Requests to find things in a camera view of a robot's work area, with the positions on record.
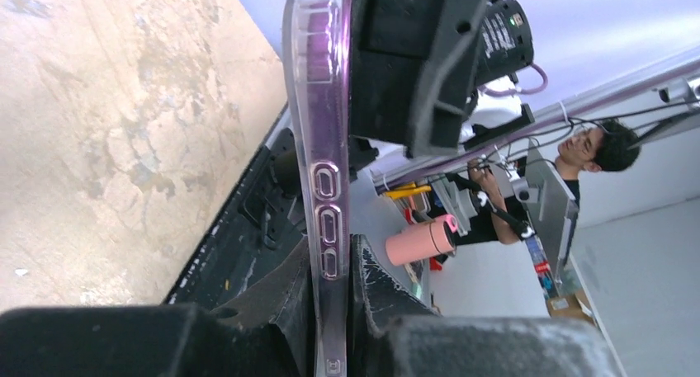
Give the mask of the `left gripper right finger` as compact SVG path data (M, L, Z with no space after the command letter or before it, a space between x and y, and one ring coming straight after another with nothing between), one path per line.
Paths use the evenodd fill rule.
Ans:
M443 317L351 236L351 376L618 376L591 325L570 318Z

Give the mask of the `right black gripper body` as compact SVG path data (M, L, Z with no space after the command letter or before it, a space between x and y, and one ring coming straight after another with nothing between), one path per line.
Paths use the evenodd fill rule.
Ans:
M349 133L457 152L489 0L352 0Z

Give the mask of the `clear magsafe phone case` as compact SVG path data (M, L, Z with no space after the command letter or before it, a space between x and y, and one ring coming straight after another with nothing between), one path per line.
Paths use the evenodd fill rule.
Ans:
M352 0L287 0L283 62L292 119L313 282L315 375L348 375L350 264L348 116ZM307 80L307 26L312 12L338 10L338 74Z

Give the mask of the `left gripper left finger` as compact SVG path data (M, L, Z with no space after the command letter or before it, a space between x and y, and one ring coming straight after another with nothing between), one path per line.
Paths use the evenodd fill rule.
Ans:
M4 376L308 376L308 243L226 304L23 308L1 317Z

